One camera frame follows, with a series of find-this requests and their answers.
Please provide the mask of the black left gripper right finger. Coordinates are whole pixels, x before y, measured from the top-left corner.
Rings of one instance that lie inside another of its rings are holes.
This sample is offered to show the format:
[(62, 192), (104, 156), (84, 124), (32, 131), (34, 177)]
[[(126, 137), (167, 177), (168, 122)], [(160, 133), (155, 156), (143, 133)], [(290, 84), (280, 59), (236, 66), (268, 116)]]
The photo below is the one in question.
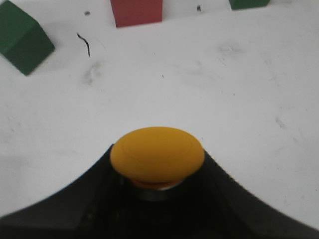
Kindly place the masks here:
[(272, 208), (205, 151), (192, 175), (172, 187), (167, 239), (317, 239), (318, 230)]

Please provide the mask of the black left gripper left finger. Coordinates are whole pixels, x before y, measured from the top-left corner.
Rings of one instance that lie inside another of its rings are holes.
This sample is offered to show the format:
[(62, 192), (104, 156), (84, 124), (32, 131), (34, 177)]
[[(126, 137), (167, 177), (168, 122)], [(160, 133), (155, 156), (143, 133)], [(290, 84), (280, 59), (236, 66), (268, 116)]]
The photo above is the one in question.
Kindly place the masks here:
[(138, 239), (127, 185), (110, 163), (111, 149), (71, 184), (0, 219), (2, 239)]

